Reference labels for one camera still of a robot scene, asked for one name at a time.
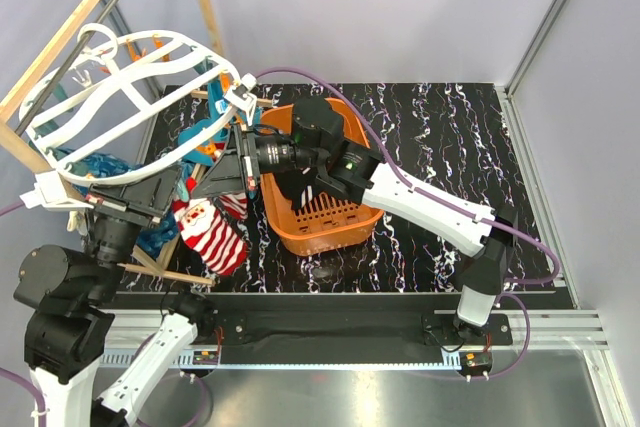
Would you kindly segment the red white santa sock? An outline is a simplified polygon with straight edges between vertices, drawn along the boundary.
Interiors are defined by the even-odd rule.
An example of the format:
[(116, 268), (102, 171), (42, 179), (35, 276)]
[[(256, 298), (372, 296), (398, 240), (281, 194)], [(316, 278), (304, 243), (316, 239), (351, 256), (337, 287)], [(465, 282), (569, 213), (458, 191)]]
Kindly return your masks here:
[(246, 260), (244, 240), (210, 200), (176, 199), (172, 213), (182, 241), (200, 256), (210, 272), (229, 276)]

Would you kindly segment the red white striped sock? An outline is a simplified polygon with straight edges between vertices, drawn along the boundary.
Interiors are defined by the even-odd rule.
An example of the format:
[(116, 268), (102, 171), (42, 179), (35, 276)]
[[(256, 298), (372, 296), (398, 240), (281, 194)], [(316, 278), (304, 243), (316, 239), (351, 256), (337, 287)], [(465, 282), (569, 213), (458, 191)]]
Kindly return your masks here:
[(245, 192), (223, 194), (217, 197), (220, 205), (235, 219), (245, 220), (248, 216), (248, 197)]

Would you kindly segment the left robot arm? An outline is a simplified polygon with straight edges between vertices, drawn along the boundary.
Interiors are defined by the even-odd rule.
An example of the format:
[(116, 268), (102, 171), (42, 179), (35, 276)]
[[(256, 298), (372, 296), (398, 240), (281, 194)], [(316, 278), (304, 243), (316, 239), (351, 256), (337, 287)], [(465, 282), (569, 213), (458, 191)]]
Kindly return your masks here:
[(34, 196), (56, 195), (51, 208), (78, 211), (87, 223), (84, 251), (44, 245), (19, 268), (14, 298), (33, 310), (24, 337), (24, 360), (41, 426), (133, 426), (166, 371), (191, 343), (215, 333), (212, 304), (180, 293), (127, 370), (99, 396), (95, 376), (115, 320), (102, 305), (112, 301), (123, 264), (141, 230), (168, 212), (181, 178), (171, 166), (144, 179), (111, 184), (90, 181), (83, 198), (71, 198), (57, 172), (38, 175)]

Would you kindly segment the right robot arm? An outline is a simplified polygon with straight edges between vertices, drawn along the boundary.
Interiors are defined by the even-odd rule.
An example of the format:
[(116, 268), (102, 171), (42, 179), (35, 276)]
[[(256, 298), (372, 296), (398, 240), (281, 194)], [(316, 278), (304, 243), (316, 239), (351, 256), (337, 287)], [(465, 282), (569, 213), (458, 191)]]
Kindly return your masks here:
[(251, 127), (232, 123), (221, 156), (197, 184), (197, 197), (246, 194), (273, 182), (300, 211), (319, 195), (391, 213), (443, 238), (468, 261), (456, 278), (451, 322), (457, 343), (476, 343), (503, 291), (513, 257), (516, 210), (461, 199), (408, 174), (367, 144), (365, 123), (338, 100), (304, 98)]

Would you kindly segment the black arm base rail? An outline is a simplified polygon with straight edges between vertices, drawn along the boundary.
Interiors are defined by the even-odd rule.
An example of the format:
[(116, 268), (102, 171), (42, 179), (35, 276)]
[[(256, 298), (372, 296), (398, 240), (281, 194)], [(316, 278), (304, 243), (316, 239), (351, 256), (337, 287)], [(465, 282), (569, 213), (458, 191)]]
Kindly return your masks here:
[(510, 347), (507, 317), (493, 313), (482, 337), (453, 334), (459, 297), (446, 293), (213, 294), (225, 366), (324, 369), (436, 363), (441, 348)]

